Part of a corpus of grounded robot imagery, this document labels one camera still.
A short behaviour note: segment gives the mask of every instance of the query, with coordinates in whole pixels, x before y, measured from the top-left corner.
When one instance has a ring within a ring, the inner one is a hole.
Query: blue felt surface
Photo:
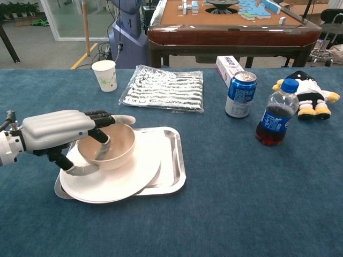
[[[343,69],[302,69],[343,95]],[[28,154],[0,168],[1,256],[343,256],[343,100],[324,121],[293,118],[284,142],[254,137],[274,83],[295,70],[252,70],[250,115],[225,114],[227,88],[204,69],[202,114],[127,107],[118,89],[100,91],[91,70],[1,70],[0,114],[18,120],[61,109],[134,115],[135,127],[180,132],[187,172],[177,193],[106,205],[62,200],[58,167]]]

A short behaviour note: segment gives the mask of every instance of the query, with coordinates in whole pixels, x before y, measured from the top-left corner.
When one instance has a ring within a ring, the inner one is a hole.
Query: pepsi bottle
[[[299,108],[299,101],[294,94],[299,83],[294,79],[285,79],[281,89],[269,96],[262,120],[256,129],[256,137],[264,145],[280,144],[286,134],[290,119]]]

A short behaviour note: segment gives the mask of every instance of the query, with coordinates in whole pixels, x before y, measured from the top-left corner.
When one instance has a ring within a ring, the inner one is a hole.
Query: penguin plush
[[[321,90],[315,79],[303,71],[296,71],[287,78],[299,82],[295,93],[299,100],[298,119],[329,119],[331,117],[331,111],[326,102],[338,101],[340,99],[339,94]],[[273,90],[280,90],[283,81],[283,79],[278,80],[277,84],[273,86]]]

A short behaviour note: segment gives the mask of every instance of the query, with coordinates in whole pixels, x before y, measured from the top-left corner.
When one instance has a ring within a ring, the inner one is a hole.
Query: glass door
[[[42,0],[56,41],[85,40],[82,0]],[[106,0],[84,0],[88,12],[91,41],[107,41],[107,28],[117,17],[118,9]]]

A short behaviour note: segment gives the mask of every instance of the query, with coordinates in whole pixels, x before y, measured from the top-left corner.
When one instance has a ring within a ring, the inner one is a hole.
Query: potted plant
[[[13,4],[11,2],[8,4],[8,13],[10,13],[13,18],[17,18],[18,17],[16,4]]]
[[[5,14],[6,14],[6,5],[0,4],[0,21],[5,19]]]
[[[27,11],[31,14],[31,16],[35,16],[39,11],[38,3],[27,3]]]
[[[8,7],[8,5],[6,5],[6,4],[3,4],[3,7],[4,7],[4,17],[5,17],[5,19],[6,20],[9,20],[9,19],[11,19],[11,17],[10,17],[10,10],[9,10],[9,7]]]
[[[20,13],[23,17],[27,17],[27,5],[24,3],[20,4]]]

